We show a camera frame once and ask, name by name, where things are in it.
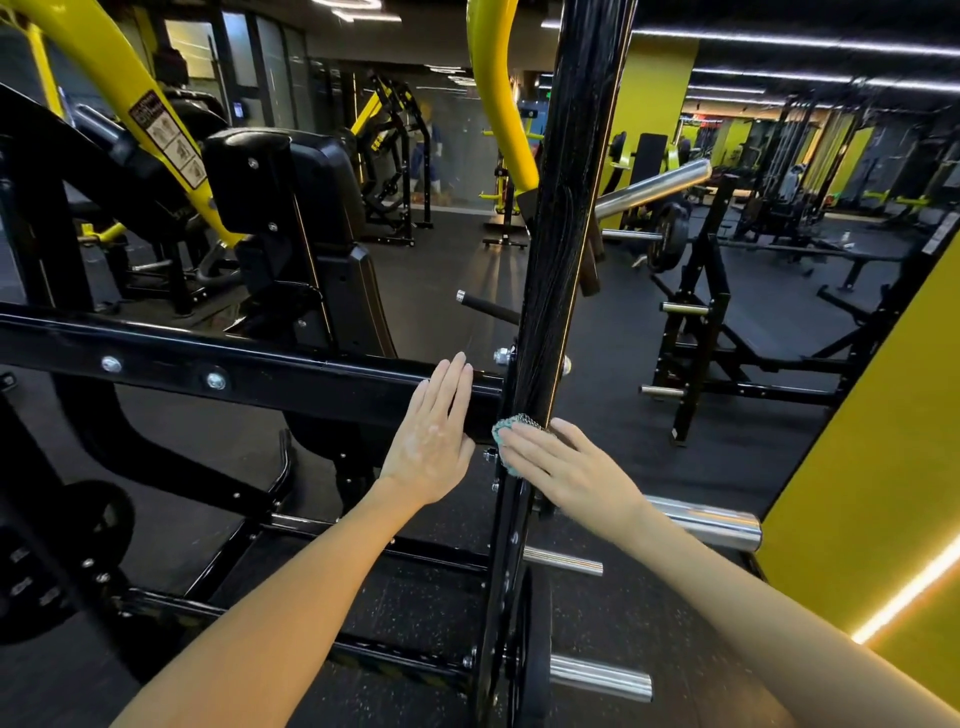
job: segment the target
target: person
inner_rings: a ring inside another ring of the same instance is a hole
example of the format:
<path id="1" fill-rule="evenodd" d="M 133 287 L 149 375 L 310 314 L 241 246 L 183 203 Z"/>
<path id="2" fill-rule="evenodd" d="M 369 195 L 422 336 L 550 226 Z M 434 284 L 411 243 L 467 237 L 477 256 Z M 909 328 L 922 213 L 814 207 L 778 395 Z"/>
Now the person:
<path id="1" fill-rule="evenodd" d="M 359 505 L 187 646 L 114 728 L 284 725 L 377 556 L 466 474 L 472 381 L 462 353 L 440 362 Z M 551 428 L 501 429 L 504 462 L 684 597 L 802 725 L 960 726 L 936 695 L 667 519 L 575 425 L 554 419 Z"/>

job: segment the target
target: instruction label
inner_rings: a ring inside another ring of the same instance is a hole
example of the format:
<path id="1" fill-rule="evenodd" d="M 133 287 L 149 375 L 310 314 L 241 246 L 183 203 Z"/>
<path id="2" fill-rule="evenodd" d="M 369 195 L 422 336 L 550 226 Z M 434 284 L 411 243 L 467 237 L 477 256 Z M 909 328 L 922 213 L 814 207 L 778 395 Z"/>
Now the instruction label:
<path id="1" fill-rule="evenodd" d="M 204 183 L 206 170 L 200 155 L 154 91 L 147 91 L 130 108 L 130 116 L 193 189 Z"/>

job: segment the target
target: yellow metal frame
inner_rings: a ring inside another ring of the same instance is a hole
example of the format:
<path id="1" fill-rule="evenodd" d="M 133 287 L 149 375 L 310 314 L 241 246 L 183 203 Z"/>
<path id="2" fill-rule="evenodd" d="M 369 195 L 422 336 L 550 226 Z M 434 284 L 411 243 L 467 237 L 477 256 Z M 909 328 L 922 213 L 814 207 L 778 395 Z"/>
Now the yellow metal frame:
<path id="1" fill-rule="evenodd" d="M 517 0 L 468 0 L 467 41 L 473 80 L 490 119 L 517 192 L 540 184 L 540 173 L 527 144 L 507 72 L 507 48 Z"/>
<path id="2" fill-rule="evenodd" d="M 208 180 L 196 189 L 180 174 L 150 136 L 131 117 L 131 108 L 152 91 L 180 131 L 200 154 L 200 147 L 187 132 L 162 89 L 144 68 L 123 33 L 96 0 L 6 0 L 8 7 L 30 18 L 45 35 L 72 59 L 97 86 L 121 123 L 151 155 L 170 170 L 183 187 L 193 207 L 228 246 L 243 236 L 228 231 L 217 214 Z"/>

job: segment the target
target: yellow pillar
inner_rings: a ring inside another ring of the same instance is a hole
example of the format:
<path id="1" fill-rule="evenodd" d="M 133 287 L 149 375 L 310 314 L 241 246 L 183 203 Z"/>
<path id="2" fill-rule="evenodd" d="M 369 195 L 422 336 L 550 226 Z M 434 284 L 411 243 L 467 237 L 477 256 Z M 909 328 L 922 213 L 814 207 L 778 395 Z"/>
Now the yellow pillar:
<path id="1" fill-rule="evenodd" d="M 635 147 L 642 133 L 664 134 L 673 141 L 697 48 L 696 40 L 634 36 L 616 97 L 612 136 L 626 132 Z M 608 166 L 601 189 L 610 174 Z M 630 175 L 624 173 L 619 186 L 629 183 Z M 618 227 L 619 216 L 602 221 L 602 225 Z"/>
<path id="2" fill-rule="evenodd" d="M 958 291 L 955 234 L 764 520 L 757 559 L 774 587 L 960 709 L 960 387 L 944 335 Z"/>

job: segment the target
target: hand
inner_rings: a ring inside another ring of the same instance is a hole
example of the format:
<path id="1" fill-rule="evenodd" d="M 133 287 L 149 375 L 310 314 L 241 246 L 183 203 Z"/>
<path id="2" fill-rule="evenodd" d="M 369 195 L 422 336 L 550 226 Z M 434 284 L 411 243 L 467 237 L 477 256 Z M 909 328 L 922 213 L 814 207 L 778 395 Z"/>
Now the hand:
<path id="1" fill-rule="evenodd" d="M 473 367 L 463 352 L 440 362 L 414 392 L 380 470 L 419 509 L 453 490 L 467 474 L 475 445 L 464 434 Z"/>
<path id="2" fill-rule="evenodd" d="M 504 462 L 597 536 L 622 545 L 650 507 L 633 480 L 579 427 L 554 419 L 559 438 L 523 423 L 500 430 Z"/>

